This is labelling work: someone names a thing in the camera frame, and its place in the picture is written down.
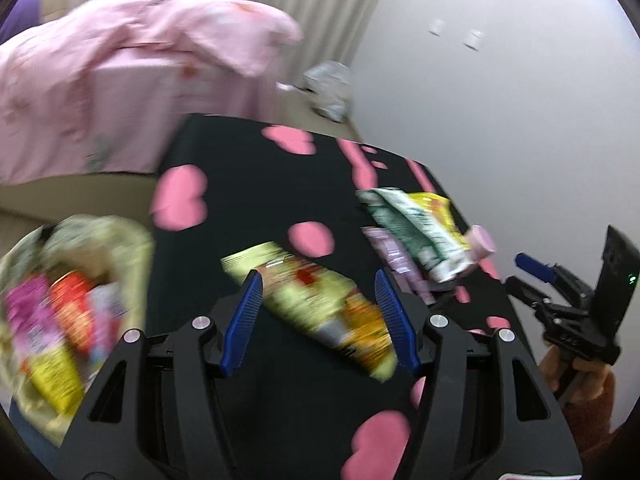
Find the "pink blanket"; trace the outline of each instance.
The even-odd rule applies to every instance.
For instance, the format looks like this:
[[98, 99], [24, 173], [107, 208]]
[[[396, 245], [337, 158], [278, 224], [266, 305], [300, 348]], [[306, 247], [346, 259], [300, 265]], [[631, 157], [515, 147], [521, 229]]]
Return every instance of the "pink blanket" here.
[[0, 183], [150, 173], [190, 112], [274, 121], [286, 13], [243, 0], [90, 0], [0, 46]]

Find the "beige floor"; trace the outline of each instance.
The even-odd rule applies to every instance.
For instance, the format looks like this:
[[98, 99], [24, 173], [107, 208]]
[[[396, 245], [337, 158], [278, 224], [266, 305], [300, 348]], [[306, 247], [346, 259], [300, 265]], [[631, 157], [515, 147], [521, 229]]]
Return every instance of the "beige floor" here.
[[[308, 105], [308, 100], [303, 91], [294, 87], [281, 87], [280, 90], [282, 92], [282, 124], [331, 137], [359, 140], [358, 134], [351, 124], [334, 123], [313, 112]], [[55, 219], [60, 216], [64, 210], [69, 214], [82, 212], [91, 212], [93, 214], [121, 214], [146, 223], [143, 218], [147, 216], [148, 202], [150, 200], [150, 194], [152, 193], [152, 184], [147, 183], [149, 179], [143, 177], [123, 177], [126, 182], [123, 182], [119, 189], [126, 189], [126, 192], [118, 194], [117, 196], [113, 196], [113, 194], [111, 196], [103, 194], [101, 198], [96, 194], [96, 190], [101, 190], [101, 188], [99, 184], [90, 182], [92, 179], [100, 180], [100, 176], [92, 176], [83, 182], [90, 186], [93, 192], [83, 192], [78, 188], [80, 196], [86, 197], [83, 202], [84, 207], [88, 209], [70, 211], [69, 207], [65, 208], [63, 197], [57, 195], [54, 197], [55, 200], [51, 202], [50, 207], [47, 208], [47, 210], [50, 211], [49, 217]], [[40, 189], [41, 195], [50, 194], [50, 192], [46, 190], [46, 180], [41, 181], [41, 184], [45, 186]], [[108, 193], [106, 187], [103, 191], [104, 193]], [[4, 198], [9, 200], [12, 197], [5, 196]], [[31, 210], [28, 205], [25, 204], [20, 204], [17, 209], [21, 211]], [[33, 231], [41, 224], [42, 222], [33, 219], [0, 211], [0, 258], [18, 243], [24, 235]], [[5, 409], [8, 407], [9, 400], [10, 396], [8, 392], [0, 386], [0, 404], [2, 404]]]

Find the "floor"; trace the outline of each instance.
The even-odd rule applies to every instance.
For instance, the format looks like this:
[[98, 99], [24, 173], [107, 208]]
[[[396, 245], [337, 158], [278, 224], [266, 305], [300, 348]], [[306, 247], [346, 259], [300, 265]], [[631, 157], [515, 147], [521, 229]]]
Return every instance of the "floor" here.
[[[360, 137], [350, 123], [334, 123], [311, 110], [305, 92], [291, 87], [280, 87], [282, 99], [282, 124], [331, 137], [359, 141]], [[0, 211], [0, 258], [20, 239], [41, 225], [32, 219], [14, 216]], [[9, 392], [0, 385], [0, 404], [8, 409]]]

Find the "table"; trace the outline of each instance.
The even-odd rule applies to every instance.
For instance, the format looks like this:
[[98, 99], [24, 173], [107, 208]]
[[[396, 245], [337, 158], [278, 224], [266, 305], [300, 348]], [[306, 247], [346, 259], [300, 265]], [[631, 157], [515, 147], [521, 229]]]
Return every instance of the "table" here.
[[[270, 240], [295, 252], [287, 232], [299, 222], [322, 222], [331, 230], [334, 252], [312, 259], [354, 280], [373, 300], [381, 262], [360, 232], [374, 223], [359, 205], [354, 180], [406, 192], [432, 183], [446, 196], [426, 168], [399, 155], [318, 134], [289, 143], [293, 151], [313, 152], [299, 155], [281, 148], [287, 144], [271, 140], [274, 135], [265, 136], [268, 126], [194, 115], [173, 140], [159, 173], [186, 164], [200, 168], [208, 180], [203, 195], [208, 216], [181, 231], [156, 228], [147, 335], [176, 330], [206, 314], [217, 298], [238, 291], [222, 270], [224, 256]], [[366, 170], [369, 163], [373, 173]], [[454, 205], [452, 213], [465, 232], [468, 225]], [[452, 301], [448, 316], [465, 329], [486, 328], [488, 316], [505, 317], [526, 341], [499, 281], [478, 269], [464, 285], [470, 302]], [[476, 376], [470, 374], [468, 382], [475, 399]], [[367, 418], [399, 410], [412, 420], [413, 384], [402, 367], [381, 384], [262, 309], [242, 368], [217, 386], [245, 478], [334, 480], [351, 455], [353, 433]], [[474, 420], [465, 424], [461, 455], [473, 439]]]

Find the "bed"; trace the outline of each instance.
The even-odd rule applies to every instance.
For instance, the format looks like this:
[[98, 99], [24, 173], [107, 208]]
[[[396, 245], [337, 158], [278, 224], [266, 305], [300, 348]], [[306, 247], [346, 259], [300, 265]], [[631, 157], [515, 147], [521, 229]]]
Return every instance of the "bed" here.
[[[41, 22], [66, 14], [67, 3], [42, 0]], [[84, 212], [147, 223], [154, 173], [183, 115], [280, 122], [281, 68], [281, 55], [260, 75], [246, 77], [226, 66], [117, 50], [90, 74], [98, 97], [82, 142], [33, 129], [4, 136], [0, 208], [45, 221]]]

